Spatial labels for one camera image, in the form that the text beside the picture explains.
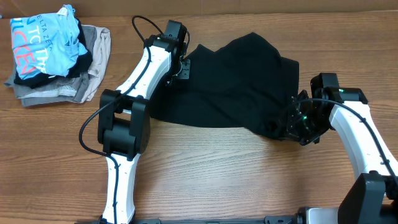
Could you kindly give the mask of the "black shirt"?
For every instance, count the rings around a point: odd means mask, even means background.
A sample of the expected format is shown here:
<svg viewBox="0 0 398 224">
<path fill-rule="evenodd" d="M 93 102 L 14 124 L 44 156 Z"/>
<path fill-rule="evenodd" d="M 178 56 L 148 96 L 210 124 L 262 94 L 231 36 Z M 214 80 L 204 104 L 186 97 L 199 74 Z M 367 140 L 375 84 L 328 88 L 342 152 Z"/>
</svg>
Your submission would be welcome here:
<svg viewBox="0 0 398 224">
<path fill-rule="evenodd" d="M 154 119 L 201 128 L 239 128 L 283 137 L 278 119 L 299 90 L 299 63 L 252 32 L 217 51 L 199 45 L 187 80 L 160 86 L 150 99 Z"/>
</svg>

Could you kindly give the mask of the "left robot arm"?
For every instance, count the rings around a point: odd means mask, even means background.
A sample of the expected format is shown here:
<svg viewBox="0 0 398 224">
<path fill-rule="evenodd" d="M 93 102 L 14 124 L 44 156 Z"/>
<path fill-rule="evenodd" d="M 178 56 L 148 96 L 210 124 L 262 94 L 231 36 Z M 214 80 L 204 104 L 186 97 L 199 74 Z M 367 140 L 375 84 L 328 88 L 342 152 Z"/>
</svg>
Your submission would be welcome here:
<svg viewBox="0 0 398 224">
<path fill-rule="evenodd" d="M 143 41 L 142 58 L 116 90 L 101 94 L 98 142 L 108 165 L 108 189 L 100 223 L 133 223 L 136 169 L 150 138 L 149 101 L 159 86 L 189 78 L 184 60 L 190 34 L 177 21 Z"/>
</svg>

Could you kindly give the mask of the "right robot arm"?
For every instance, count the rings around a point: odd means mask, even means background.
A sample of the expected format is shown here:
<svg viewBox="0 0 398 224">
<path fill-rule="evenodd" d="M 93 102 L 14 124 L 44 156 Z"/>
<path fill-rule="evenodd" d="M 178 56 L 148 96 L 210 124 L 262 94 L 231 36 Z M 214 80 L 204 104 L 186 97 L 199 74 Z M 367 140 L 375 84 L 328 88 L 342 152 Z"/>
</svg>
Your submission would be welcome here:
<svg viewBox="0 0 398 224">
<path fill-rule="evenodd" d="M 310 81 L 281 114 L 281 135 L 305 146 L 329 130 L 338 133 L 355 182 L 337 208 L 301 208 L 292 223 L 397 223 L 397 159 L 371 116 L 359 88 L 343 88 L 334 73 Z"/>
</svg>

